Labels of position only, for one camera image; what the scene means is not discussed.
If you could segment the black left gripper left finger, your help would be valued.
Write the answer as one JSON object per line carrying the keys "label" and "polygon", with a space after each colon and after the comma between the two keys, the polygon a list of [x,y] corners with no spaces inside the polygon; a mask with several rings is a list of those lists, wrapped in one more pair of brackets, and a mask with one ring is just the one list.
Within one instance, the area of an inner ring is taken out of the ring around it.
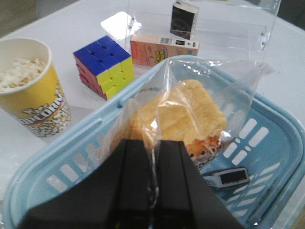
{"label": "black left gripper left finger", "polygon": [[147,229],[149,159],[142,140],[122,140],[83,181],[27,211],[20,229]]}

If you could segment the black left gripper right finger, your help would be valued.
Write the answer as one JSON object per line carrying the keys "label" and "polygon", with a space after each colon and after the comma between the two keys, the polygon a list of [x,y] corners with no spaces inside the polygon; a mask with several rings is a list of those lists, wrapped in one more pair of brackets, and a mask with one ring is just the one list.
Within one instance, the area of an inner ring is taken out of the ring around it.
{"label": "black left gripper right finger", "polygon": [[162,140],[157,162],[155,229],[242,229],[207,185],[181,141]]}

